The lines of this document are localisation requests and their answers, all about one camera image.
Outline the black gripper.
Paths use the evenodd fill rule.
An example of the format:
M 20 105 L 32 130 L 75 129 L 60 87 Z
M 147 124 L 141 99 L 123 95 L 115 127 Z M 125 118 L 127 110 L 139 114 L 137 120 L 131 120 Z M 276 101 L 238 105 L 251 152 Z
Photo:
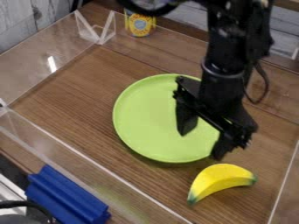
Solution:
M 211 156 L 222 160 L 228 152 L 248 147 L 258 123 L 243 106 L 248 69 L 246 66 L 218 66 L 203 62 L 202 78 L 187 76 L 175 78 L 176 129 L 186 136 L 202 119 L 219 132 L 219 139 L 212 146 Z

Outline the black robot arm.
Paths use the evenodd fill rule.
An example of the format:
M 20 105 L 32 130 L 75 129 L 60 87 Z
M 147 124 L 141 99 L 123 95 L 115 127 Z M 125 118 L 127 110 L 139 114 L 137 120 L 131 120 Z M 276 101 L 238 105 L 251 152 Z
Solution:
M 243 101 L 259 104 L 263 99 L 248 94 L 252 73 L 259 73 L 264 90 L 270 90 L 267 72 L 260 60 L 268 56 L 274 39 L 270 20 L 275 0 L 163 0 L 159 6 L 144 7 L 135 0 L 116 0 L 132 12 L 160 17 L 184 2 L 207 9 L 208 48 L 202 60 L 202 78 L 175 79 L 176 129 L 184 136 L 206 121 L 219 131 L 211 156 L 220 160 L 238 147 L 247 148 L 258 123 Z

